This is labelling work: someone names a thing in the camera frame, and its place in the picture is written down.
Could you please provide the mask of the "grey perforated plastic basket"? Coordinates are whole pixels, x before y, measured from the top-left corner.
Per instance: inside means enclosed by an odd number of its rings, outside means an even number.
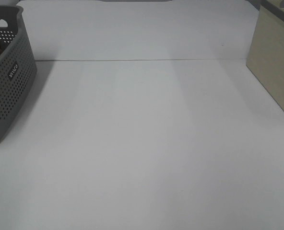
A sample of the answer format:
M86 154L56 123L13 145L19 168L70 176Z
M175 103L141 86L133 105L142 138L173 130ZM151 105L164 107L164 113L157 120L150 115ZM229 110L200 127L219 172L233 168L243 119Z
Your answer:
M23 106L37 73L20 6L0 5L0 141Z

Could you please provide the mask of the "beige fabric storage box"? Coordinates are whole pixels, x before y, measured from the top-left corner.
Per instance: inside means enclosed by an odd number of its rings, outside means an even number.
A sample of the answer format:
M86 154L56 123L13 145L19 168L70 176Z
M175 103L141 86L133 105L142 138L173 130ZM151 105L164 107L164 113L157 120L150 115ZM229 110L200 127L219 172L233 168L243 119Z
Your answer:
M246 66L284 111L284 0L263 0Z

